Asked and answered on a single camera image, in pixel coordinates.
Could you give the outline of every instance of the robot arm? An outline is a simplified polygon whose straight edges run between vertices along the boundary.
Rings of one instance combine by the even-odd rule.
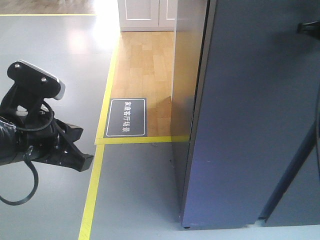
[[[7,75],[14,84],[0,104],[0,166],[25,161],[30,167],[31,161],[35,161],[79,172],[87,170],[94,156],[82,153],[74,145],[83,129],[56,119],[44,102],[45,98],[60,100],[65,85],[23,60],[12,63]]]

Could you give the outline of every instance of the white cabinet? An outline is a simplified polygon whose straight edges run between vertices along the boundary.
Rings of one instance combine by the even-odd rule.
[[[173,31],[177,1],[118,0],[121,31]]]

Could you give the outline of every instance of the metal panel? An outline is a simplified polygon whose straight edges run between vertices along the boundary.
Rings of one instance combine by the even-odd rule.
[[[253,224],[314,120],[316,0],[217,4],[182,225]]]
[[[320,223],[320,182],[313,151],[266,222],[266,226]]]
[[[178,2],[171,134],[179,195],[182,198],[199,62],[206,18],[206,0]]]

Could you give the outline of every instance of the yellow floor line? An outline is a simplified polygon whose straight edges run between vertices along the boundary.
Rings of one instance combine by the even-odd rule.
[[[89,184],[88,193],[86,195],[86,201],[85,201],[78,240],[90,240],[92,222],[94,219],[94,212],[95,212],[96,200],[97,200],[97,194],[98,194],[100,173],[102,168],[102,162],[104,159],[104,151],[105,151],[104,145],[96,146],[90,184]]]
[[[171,141],[171,136],[110,137],[96,139],[95,144],[146,144],[171,143]]]
[[[103,136],[105,131],[104,125],[106,124],[107,116],[105,116],[105,114],[103,113],[108,112],[108,108],[109,108],[111,88],[112,88],[114,75],[115,75],[117,54],[118,54],[118,44],[114,47],[114,51],[111,57],[109,73],[108,73],[108,78],[106,80],[105,93],[103,97],[102,109],[101,109],[96,136],[100,136],[100,135]],[[98,194],[100,173],[101,173],[101,168],[102,168],[102,163],[104,158],[104,151],[105,151],[105,145],[97,144],[78,240],[90,240],[90,234],[91,234],[92,223],[94,219],[94,212],[96,207],[97,194]]]
[[[47,17],[47,16],[97,16],[97,14],[93,13],[69,13],[69,14],[0,14],[0,17]]]
[[[119,43],[114,48],[109,73],[106,81],[102,108],[96,132],[95,144],[96,152],[94,157],[93,169],[90,178],[89,189],[86,197],[83,217],[80,227],[78,240],[90,240],[92,223],[94,219],[94,212],[96,207],[96,200],[99,187],[99,179],[104,158],[105,145],[107,144],[133,144],[133,143],[168,143],[172,141],[171,136],[149,136],[149,137],[117,137],[104,138],[106,130],[107,115],[109,112],[109,104],[111,97],[111,90],[115,77],[116,63],[118,57]]]
[[[119,43],[115,47],[114,52],[111,57],[109,73],[108,73],[108,78],[106,81],[104,97],[103,97],[103,102],[102,102],[102,108],[101,108],[101,113],[100,113],[100,118],[99,118],[99,123],[98,123],[98,129],[97,129],[96,137],[95,137],[95,144],[96,145],[98,144],[97,139],[102,139],[105,135],[111,90],[112,90],[112,85],[114,83],[114,77],[115,77],[115,71],[116,71],[118,49],[119,49]]]

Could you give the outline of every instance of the black handle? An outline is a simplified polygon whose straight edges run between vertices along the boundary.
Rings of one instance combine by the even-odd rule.
[[[298,34],[306,34],[320,40],[320,21],[299,23],[296,30]]]

